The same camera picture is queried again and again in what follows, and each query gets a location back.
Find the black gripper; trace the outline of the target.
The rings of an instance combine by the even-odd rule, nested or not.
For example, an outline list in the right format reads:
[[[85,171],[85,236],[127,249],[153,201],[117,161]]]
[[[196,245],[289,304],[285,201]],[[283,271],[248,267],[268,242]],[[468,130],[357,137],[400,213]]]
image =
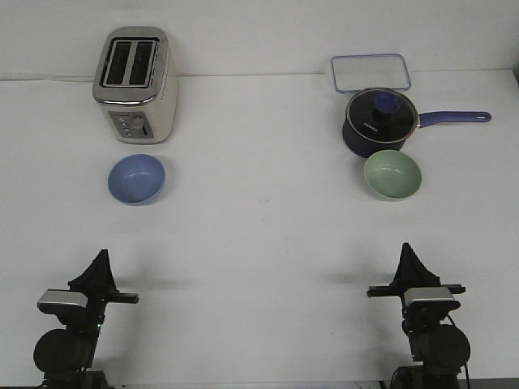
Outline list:
[[[101,250],[87,269],[68,282],[69,291],[81,293],[87,298],[84,308],[74,309],[67,326],[76,328],[100,327],[105,321],[105,309],[109,303],[137,304],[138,293],[122,293],[116,288],[110,266],[109,251]]]
[[[405,262],[406,279],[420,287],[397,287],[404,280]],[[465,286],[461,284],[440,284],[440,278],[423,265],[408,242],[402,244],[399,263],[391,285],[370,286],[367,290],[367,296],[398,297],[401,301],[403,328],[438,327],[451,311],[461,307],[461,303],[454,296],[465,292]],[[410,307],[406,307],[403,298],[404,292],[410,288],[424,288],[426,286],[448,288],[454,297],[454,301],[414,303]]]

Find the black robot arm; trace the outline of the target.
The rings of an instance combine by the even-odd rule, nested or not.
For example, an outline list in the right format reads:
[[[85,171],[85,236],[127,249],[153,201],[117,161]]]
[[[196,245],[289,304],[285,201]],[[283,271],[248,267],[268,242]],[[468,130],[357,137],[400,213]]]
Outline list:
[[[407,336],[415,365],[396,368],[390,388],[458,388],[458,375],[470,359],[470,342],[451,319],[461,307],[456,295],[462,284],[444,284],[429,271],[412,246],[402,244],[399,263],[387,286],[370,286],[368,297],[398,297],[402,331]]]
[[[107,249],[100,250],[67,289],[46,290],[36,306],[63,327],[46,332],[36,342],[33,360],[44,373],[41,387],[109,388],[105,372],[92,370],[106,306],[138,302],[138,294],[117,289]]]

